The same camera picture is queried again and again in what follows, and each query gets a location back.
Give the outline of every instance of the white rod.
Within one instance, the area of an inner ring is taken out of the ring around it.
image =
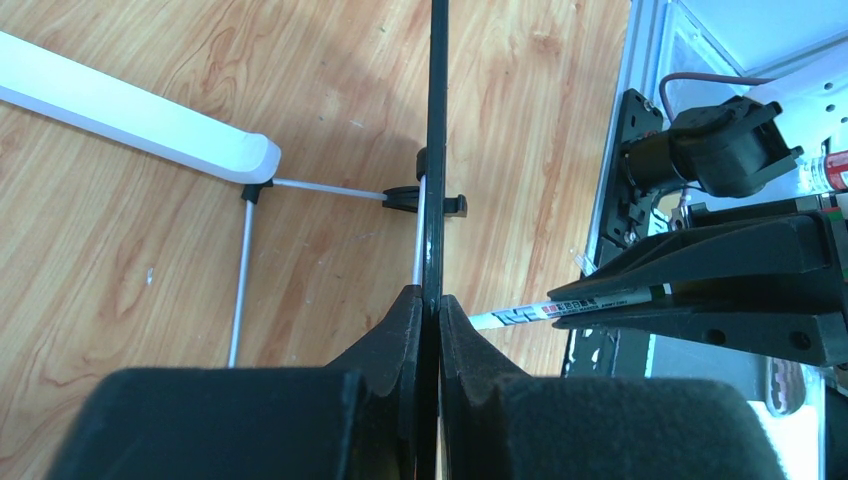
[[[421,261],[424,259],[424,198],[427,196],[427,175],[421,176],[418,190],[418,222],[415,228],[415,260],[412,262],[412,284],[421,285]]]
[[[236,293],[236,309],[233,312],[233,334],[230,337],[230,356],[227,368],[235,368],[238,358],[238,342],[241,335],[241,319],[244,314],[244,296],[247,291],[247,267],[250,263],[250,237],[253,233],[253,202],[245,201],[244,238],[241,243],[241,264],[239,265],[239,284]]]
[[[388,197],[385,193],[366,192],[365,190],[354,190],[352,188],[333,187],[330,185],[322,185],[320,183],[300,182],[298,180],[289,180],[287,178],[275,178],[274,186],[302,188],[304,190],[315,190],[318,192],[335,193],[338,195],[347,195],[349,197],[369,198],[371,200],[384,201]]]
[[[0,32],[0,100],[241,184],[267,181],[280,148]]]

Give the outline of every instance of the wood grain surface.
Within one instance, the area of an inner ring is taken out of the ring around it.
[[[577,277],[628,9],[453,2],[448,193],[470,211],[448,220],[445,292],[469,314]],[[427,1],[30,0],[0,3],[0,30],[268,135],[279,176],[414,184]],[[239,193],[0,104],[0,476],[43,476],[109,372],[224,364]],[[411,214],[278,187],[256,221],[241,365],[326,363],[409,282]],[[485,335],[559,372],[565,335],[548,324]]]

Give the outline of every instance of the hole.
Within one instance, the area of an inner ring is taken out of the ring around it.
[[[813,341],[810,336],[804,332],[792,332],[789,334],[789,341],[792,346],[798,350],[809,350],[813,346]]]
[[[727,335],[721,330],[713,328],[704,332],[704,341],[710,345],[724,345],[727,341]]]

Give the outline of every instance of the label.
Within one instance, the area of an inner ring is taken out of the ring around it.
[[[824,172],[831,187],[837,190],[848,189],[848,150],[825,157]]]

